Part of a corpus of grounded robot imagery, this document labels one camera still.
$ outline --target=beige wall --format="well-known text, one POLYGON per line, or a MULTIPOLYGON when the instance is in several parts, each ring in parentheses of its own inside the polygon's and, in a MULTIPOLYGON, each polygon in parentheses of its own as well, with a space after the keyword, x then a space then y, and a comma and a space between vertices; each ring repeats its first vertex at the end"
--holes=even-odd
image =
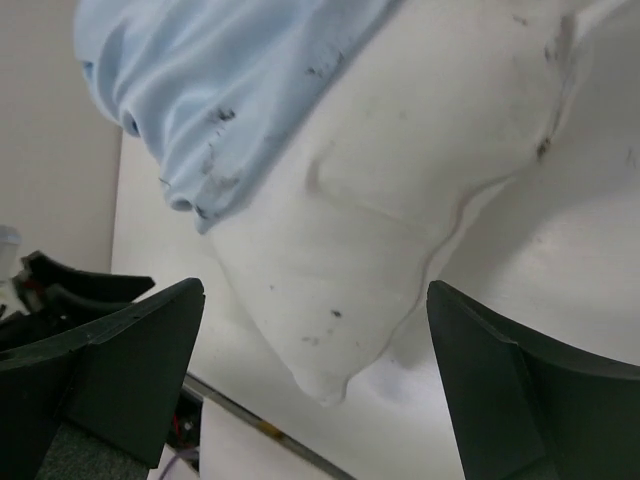
POLYGON ((0 1, 0 223, 41 249, 108 270, 119 130, 73 58, 75 0, 0 1))

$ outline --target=black plastic part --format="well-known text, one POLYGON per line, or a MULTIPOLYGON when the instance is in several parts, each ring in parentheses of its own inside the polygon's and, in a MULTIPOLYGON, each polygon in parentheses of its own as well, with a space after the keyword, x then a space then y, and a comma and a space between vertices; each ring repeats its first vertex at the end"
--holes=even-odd
POLYGON ((0 352, 58 335, 131 305, 86 299, 57 283, 41 292, 39 301, 41 308, 35 314, 17 312, 0 323, 0 352))
POLYGON ((640 479, 640 368, 433 282, 429 324, 467 480, 640 479))
POLYGON ((0 353, 0 478, 34 478, 63 420, 156 467, 203 308, 188 279, 0 353))
POLYGON ((75 295, 98 302, 130 303, 155 286, 151 277, 76 270, 52 260, 39 251, 24 257, 22 265, 29 272, 29 277, 37 281, 43 289, 59 284, 75 295))

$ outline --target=white surface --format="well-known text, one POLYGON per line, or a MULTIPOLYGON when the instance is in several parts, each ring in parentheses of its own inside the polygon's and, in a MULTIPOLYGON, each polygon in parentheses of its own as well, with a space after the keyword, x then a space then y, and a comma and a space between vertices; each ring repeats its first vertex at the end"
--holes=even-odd
MULTIPOLYGON (((597 38, 595 72, 562 140, 503 191, 469 231, 443 278, 557 338, 640 364, 640 62, 617 26, 597 38)), ((323 409, 295 386, 229 290, 207 239, 163 205, 153 162, 123 145, 113 266, 205 283, 190 371, 359 479, 463 478, 424 310, 323 409)))
POLYGON ((73 58, 75 4, 0 2, 0 223, 20 231, 19 255, 108 271, 120 134, 73 58))
MULTIPOLYGON (((147 480, 158 480, 160 475, 162 475, 162 471, 164 467, 171 461, 176 452, 167 445, 164 446, 164 450, 162 451, 162 457, 160 458, 160 463, 158 464, 158 468, 154 468, 153 470, 149 470, 149 475, 147 476, 147 480)), ((167 476, 164 477, 164 480, 198 480, 199 478, 204 478, 198 476, 198 474, 186 463, 184 460, 178 460, 171 470, 167 473, 167 476)))
POLYGON ((202 405, 201 425, 202 480, 330 480, 211 400, 202 405))
POLYGON ((243 307, 321 404, 342 401, 422 306, 425 271, 439 273, 431 260, 476 194, 555 141, 592 63, 567 23, 555 0, 406 3, 250 205, 211 231, 243 307))

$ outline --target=purple wire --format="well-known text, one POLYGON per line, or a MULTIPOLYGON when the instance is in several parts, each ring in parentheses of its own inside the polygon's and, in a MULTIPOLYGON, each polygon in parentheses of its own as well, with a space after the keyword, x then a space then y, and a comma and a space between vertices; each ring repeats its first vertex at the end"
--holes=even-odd
POLYGON ((179 452, 176 452, 173 458, 169 460, 169 463, 167 463, 167 465, 164 467, 164 470, 162 470, 162 473, 158 477, 158 480, 165 480, 167 478, 167 475, 169 475, 169 472, 171 471, 171 469, 179 459, 196 460, 199 456, 200 456, 200 452, 198 450, 198 447, 188 448, 186 450, 181 450, 179 452))

